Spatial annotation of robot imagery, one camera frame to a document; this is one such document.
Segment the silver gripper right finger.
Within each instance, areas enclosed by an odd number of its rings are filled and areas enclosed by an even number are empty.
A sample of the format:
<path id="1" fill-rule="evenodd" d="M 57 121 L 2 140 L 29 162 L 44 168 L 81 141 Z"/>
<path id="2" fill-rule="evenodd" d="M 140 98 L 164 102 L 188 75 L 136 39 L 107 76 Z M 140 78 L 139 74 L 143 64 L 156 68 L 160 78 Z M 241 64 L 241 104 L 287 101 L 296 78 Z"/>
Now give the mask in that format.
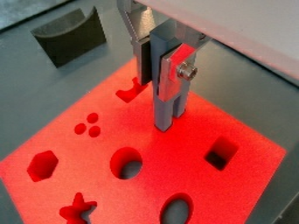
<path id="1" fill-rule="evenodd" d="M 185 24 L 176 25 L 175 37 L 180 44 L 161 57 L 157 96 L 163 102 L 181 92 L 183 81 L 191 81 L 195 77 L 195 54 L 211 40 L 204 33 Z"/>

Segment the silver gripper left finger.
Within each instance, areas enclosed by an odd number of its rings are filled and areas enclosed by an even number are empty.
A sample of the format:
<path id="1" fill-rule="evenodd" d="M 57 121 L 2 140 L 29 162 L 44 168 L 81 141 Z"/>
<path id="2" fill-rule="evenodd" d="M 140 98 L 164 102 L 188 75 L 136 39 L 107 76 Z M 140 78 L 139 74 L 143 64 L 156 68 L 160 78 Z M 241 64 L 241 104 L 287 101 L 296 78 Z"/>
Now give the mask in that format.
<path id="1" fill-rule="evenodd" d="M 116 0 L 116 7 L 131 36 L 136 58 L 136 78 L 143 86 L 152 80 L 149 32 L 155 28 L 153 13 L 149 7 L 135 0 Z"/>

